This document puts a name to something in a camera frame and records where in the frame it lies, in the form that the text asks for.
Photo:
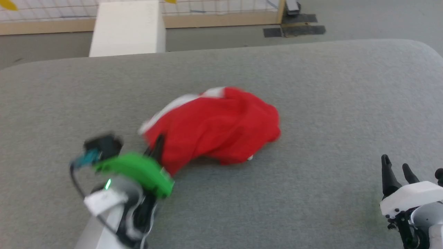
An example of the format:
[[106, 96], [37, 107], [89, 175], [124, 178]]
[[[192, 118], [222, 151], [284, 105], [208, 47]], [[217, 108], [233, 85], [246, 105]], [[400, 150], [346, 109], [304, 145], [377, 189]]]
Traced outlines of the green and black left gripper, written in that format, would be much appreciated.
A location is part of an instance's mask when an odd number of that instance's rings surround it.
[[153, 149], [147, 147], [144, 155], [138, 153], [118, 155], [96, 163], [94, 168], [97, 172], [123, 175], [139, 183], [157, 198], [165, 199], [172, 194], [174, 180], [160, 165], [164, 143], [165, 135], [159, 134]]

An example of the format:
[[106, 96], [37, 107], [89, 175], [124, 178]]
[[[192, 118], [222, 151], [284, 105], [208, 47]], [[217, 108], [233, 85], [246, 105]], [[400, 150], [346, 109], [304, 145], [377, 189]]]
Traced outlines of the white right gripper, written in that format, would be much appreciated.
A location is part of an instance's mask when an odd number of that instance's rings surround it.
[[381, 156], [382, 192], [381, 214], [388, 218], [401, 211], [420, 207], [443, 200], [443, 188], [429, 181], [420, 182], [407, 163], [402, 165], [408, 185], [402, 186], [392, 171], [392, 163], [387, 154]]

